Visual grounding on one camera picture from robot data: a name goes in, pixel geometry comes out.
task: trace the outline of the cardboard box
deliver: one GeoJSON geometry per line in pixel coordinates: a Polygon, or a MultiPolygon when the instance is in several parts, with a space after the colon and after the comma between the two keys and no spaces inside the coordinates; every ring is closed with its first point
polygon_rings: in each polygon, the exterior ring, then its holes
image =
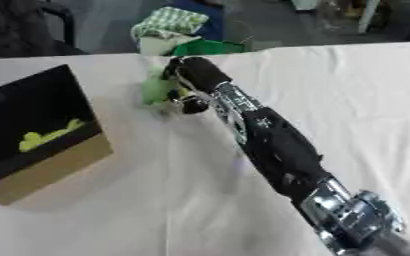
{"type": "Polygon", "coordinates": [[[59,66],[0,87],[0,203],[9,204],[112,153],[69,67],[59,66]],[[48,134],[72,119],[83,126],[28,152],[28,132],[48,134]]]}

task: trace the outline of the yellow toy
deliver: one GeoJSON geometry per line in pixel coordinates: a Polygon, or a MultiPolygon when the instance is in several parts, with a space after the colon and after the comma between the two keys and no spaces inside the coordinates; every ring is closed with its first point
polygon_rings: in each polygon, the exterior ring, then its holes
{"type": "Polygon", "coordinates": [[[65,134],[78,129],[79,127],[83,125],[84,125],[84,122],[82,122],[81,120],[73,119],[68,123],[67,128],[62,129],[62,130],[57,130],[57,131],[48,133],[43,136],[36,132],[28,132],[23,136],[24,140],[20,142],[20,145],[19,145],[20,152],[22,153],[28,152],[49,141],[62,137],[65,134]]]}

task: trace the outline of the white tablecloth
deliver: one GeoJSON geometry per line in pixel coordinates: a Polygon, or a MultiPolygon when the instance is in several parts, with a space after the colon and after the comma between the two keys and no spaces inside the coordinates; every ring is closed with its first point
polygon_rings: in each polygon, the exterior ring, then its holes
{"type": "MultiPolygon", "coordinates": [[[[410,233],[410,43],[211,59],[301,130],[351,191],[369,189],[396,206],[410,233]]],[[[1,256],[330,255],[213,112],[169,119],[139,104],[139,83],[166,62],[133,54],[0,60],[0,85],[69,64],[115,152],[0,206],[1,256]]]]}

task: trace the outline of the green and white fabric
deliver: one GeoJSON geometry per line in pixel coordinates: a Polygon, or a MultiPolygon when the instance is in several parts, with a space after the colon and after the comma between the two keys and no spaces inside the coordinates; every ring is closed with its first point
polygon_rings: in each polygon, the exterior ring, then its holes
{"type": "Polygon", "coordinates": [[[170,38],[175,32],[183,35],[196,33],[209,17],[204,14],[185,11],[173,7],[158,9],[143,22],[135,25],[131,30],[132,38],[137,41],[143,36],[170,38]]]}

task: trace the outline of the black robotic arm segment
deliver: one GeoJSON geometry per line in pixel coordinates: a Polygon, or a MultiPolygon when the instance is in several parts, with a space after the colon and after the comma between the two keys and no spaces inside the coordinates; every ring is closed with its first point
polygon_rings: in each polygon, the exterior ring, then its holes
{"type": "Polygon", "coordinates": [[[209,60],[175,58],[163,78],[175,77],[209,96],[255,168],[313,227],[335,255],[357,255],[379,239],[402,232],[404,222],[376,194],[352,195],[320,165],[322,156],[287,120],[231,84],[209,60]]]}

